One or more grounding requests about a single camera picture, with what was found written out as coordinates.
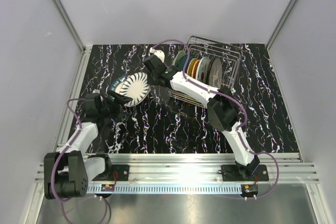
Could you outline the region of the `white watermelon pattern plate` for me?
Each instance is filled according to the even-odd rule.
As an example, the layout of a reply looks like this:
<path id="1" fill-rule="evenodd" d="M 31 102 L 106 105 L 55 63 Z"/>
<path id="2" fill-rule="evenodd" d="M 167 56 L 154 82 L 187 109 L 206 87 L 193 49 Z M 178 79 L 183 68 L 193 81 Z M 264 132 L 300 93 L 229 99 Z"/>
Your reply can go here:
<path id="1" fill-rule="evenodd" d="M 205 82 L 206 69 L 208 67 L 209 62 L 210 62 L 209 57 L 203 57 L 200 60 L 200 63 L 198 65 L 198 70 L 197 70 L 197 73 L 196 73 L 196 80 L 197 81 L 200 81 L 202 83 Z"/>

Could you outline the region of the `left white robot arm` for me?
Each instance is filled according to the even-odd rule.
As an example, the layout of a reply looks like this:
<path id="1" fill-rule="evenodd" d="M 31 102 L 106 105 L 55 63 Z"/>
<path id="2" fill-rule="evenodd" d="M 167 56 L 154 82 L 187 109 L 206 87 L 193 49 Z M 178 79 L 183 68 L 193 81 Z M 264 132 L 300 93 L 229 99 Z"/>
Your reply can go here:
<path id="1" fill-rule="evenodd" d="M 94 154 L 87 160 L 83 156 L 108 121 L 123 117 L 122 107 L 132 100 L 114 91 L 108 91 L 106 95 L 98 91 L 78 98 L 83 103 L 84 117 L 81 119 L 75 114 L 78 125 L 73 135 L 58 151 L 47 153 L 44 157 L 46 199 L 66 202 L 83 197 L 92 180 L 118 177 L 108 154 Z"/>

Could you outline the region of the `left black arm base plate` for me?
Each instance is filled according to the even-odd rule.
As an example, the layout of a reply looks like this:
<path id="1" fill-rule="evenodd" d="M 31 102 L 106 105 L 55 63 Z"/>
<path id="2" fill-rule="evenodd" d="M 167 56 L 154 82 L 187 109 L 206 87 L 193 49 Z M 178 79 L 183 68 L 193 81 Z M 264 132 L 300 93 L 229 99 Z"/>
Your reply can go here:
<path id="1" fill-rule="evenodd" d="M 108 168 L 108 172 L 103 175 L 96 176 L 93 181 L 114 181 L 116 178 L 117 181 L 126 182 L 129 179 L 129 165 L 122 165 L 122 164 L 112 164 Z"/>

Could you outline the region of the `teal square plate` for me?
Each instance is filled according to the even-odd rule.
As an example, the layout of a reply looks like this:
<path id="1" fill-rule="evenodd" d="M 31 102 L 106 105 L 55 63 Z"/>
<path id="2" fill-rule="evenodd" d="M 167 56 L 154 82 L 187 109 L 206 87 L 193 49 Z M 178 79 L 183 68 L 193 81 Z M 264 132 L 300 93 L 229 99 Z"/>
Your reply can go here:
<path id="1" fill-rule="evenodd" d="M 183 70 L 185 73 L 187 73 L 187 69 L 188 69 L 188 66 L 191 62 L 191 60 L 193 59 L 193 56 L 190 55 L 189 58 L 187 59 L 187 55 L 184 55 L 179 61 L 178 61 L 178 64 L 177 64 L 177 67 L 180 69 L 180 70 Z"/>

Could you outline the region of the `white blue striped plate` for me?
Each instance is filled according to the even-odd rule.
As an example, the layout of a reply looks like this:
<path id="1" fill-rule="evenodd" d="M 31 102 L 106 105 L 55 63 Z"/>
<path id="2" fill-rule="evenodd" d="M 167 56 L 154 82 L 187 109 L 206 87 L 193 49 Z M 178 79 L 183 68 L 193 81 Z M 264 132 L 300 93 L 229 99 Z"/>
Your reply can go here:
<path id="1" fill-rule="evenodd" d="M 149 94 L 148 75 L 144 72 L 134 73 L 123 82 L 119 94 L 132 100 L 124 106 L 133 107 L 143 102 Z"/>

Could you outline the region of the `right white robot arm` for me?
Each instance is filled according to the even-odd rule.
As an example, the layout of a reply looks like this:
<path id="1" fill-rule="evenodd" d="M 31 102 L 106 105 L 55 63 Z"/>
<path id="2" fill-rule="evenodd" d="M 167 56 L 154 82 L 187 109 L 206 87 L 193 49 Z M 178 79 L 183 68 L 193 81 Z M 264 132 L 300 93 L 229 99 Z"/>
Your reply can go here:
<path id="1" fill-rule="evenodd" d="M 227 139 L 235 158 L 235 172 L 243 180 L 251 180 L 257 174 L 260 160 L 249 146 L 239 119 L 239 111 L 247 116 L 242 105 L 232 98 L 228 89 L 218 89 L 188 77 L 177 67 L 167 67 L 162 60 L 151 54 L 144 62 L 148 71 L 148 83 L 181 92 L 207 110 L 210 125 L 222 132 Z"/>

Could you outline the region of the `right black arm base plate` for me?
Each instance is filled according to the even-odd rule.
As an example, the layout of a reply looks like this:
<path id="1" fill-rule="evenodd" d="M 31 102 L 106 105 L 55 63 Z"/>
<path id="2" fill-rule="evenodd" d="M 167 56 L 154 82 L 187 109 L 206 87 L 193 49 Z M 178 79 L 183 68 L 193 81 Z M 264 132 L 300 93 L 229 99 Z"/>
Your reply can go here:
<path id="1" fill-rule="evenodd" d="M 252 171 L 244 166 L 222 165 L 218 173 L 224 182 L 268 182 L 269 175 L 266 165 L 258 165 Z"/>

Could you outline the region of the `white green rimmed lettered plate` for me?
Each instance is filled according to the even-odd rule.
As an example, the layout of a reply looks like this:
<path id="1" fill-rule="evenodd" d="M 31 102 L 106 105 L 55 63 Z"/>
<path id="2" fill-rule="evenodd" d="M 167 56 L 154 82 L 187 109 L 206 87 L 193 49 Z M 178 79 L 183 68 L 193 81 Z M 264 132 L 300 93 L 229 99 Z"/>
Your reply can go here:
<path id="1" fill-rule="evenodd" d="M 128 78 L 128 75 L 123 75 L 119 78 L 117 78 L 116 80 L 114 80 L 111 85 L 109 86 L 109 90 L 115 92 L 115 93 L 120 93 L 120 90 L 124 84 L 124 82 L 126 81 L 126 79 Z"/>

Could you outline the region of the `mint green flower plate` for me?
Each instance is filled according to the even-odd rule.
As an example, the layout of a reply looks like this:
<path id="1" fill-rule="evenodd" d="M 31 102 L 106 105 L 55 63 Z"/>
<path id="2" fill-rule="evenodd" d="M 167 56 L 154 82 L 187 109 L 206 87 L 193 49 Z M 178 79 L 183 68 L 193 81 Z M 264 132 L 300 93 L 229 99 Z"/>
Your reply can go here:
<path id="1" fill-rule="evenodd" d="M 186 55 L 186 52 L 185 52 L 184 50 L 179 51 L 179 52 L 177 53 L 175 59 L 173 60 L 173 65 L 174 65 L 175 67 L 177 67 L 178 64 L 179 64 L 178 62 L 179 62 L 180 59 L 181 59 L 182 57 L 184 57 L 185 55 Z"/>

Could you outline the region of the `orange woven basket plate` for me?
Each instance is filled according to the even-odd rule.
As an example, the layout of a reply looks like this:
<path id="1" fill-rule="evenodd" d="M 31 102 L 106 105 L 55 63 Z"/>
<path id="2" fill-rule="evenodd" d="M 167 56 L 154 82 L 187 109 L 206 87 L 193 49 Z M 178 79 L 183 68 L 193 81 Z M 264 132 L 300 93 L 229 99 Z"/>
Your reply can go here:
<path id="1" fill-rule="evenodd" d="M 196 79 L 196 73 L 197 73 L 197 70 L 198 70 L 199 62 L 200 62 L 200 60 L 196 60 L 195 63 L 194 63 L 194 66 L 193 66 L 193 69 L 192 69 L 192 75 L 191 75 L 191 77 L 193 79 Z"/>

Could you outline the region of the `grey reindeer pattern plate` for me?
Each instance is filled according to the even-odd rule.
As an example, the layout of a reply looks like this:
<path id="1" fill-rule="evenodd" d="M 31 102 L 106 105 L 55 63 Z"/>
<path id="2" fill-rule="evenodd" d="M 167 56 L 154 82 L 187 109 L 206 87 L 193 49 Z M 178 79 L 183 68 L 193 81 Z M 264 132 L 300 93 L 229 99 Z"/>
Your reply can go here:
<path id="1" fill-rule="evenodd" d="M 212 87 L 220 88 L 222 76 L 223 76 L 222 62 L 219 58 L 213 58 L 208 73 L 208 84 Z"/>

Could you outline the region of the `yellow woven pattern plate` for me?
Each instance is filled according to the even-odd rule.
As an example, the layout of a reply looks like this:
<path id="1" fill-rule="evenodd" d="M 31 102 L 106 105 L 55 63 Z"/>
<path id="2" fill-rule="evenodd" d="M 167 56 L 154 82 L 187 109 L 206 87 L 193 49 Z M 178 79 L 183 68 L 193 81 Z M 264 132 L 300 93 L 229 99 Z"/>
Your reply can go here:
<path id="1" fill-rule="evenodd" d="M 187 68 L 187 75 L 188 76 L 192 76 L 192 71 L 193 71 L 193 67 L 194 67 L 194 65 L 195 65 L 195 63 L 197 62 L 197 59 L 195 59 L 195 58 L 193 58 L 190 62 L 189 62 L 189 64 L 188 64 L 188 68 Z"/>

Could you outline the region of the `dark blue glazed plate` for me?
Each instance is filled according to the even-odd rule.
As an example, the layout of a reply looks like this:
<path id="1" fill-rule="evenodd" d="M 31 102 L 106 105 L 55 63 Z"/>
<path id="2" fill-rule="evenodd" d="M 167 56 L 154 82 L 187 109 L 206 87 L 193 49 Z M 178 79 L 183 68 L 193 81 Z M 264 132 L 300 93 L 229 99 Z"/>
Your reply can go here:
<path id="1" fill-rule="evenodd" d="M 214 60 L 215 60 L 215 58 L 210 59 L 210 62 L 209 62 L 208 67 L 206 69 L 206 75 L 205 75 L 205 84 L 206 85 L 208 85 L 208 83 L 209 83 L 210 70 L 211 70 L 211 67 L 212 67 L 212 64 L 213 64 Z"/>

